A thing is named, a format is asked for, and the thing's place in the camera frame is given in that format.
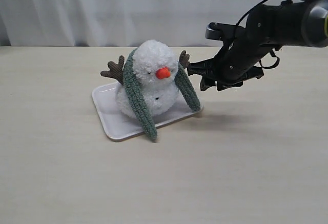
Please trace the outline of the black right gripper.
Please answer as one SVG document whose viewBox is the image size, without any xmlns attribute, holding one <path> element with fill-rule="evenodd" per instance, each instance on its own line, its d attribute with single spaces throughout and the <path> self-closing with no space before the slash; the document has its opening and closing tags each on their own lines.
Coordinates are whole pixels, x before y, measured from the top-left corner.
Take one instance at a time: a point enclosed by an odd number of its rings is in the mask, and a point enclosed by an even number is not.
<svg viewBox="0 0 328 224">
<path fill-rule="evenodd" d="M 245 28 L 212 58 L 187 67 L 188 75 L 202 76 L 201 90 L 215 84 L 227 89 L 247 78 L 259 77 L 255 65 L 283 46 L 305 46 L 302 22 L 306 3 L 259 5 L 248 15 Z"/>
</svg>

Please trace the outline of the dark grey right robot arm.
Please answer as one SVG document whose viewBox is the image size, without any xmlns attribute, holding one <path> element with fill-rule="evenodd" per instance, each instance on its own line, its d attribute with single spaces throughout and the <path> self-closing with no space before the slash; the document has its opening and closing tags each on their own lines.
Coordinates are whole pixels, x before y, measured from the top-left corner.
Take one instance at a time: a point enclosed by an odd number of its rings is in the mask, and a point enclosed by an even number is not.
<svg viewBox="0 0 328 224">
<path fill-rule="evenodd" d="M 266 66 L 261 60 L 267 54 L 276 57 L 283 46 L 327 47 L 327 0 L 258 5 L 245 27 L 212 22 L 206 38 L 223 46 L 212 58 L 189 64 L 188 75 L 202 77 L 202 91 L 240 87 L 246 80 L 262 78 Z"/>
</svg>

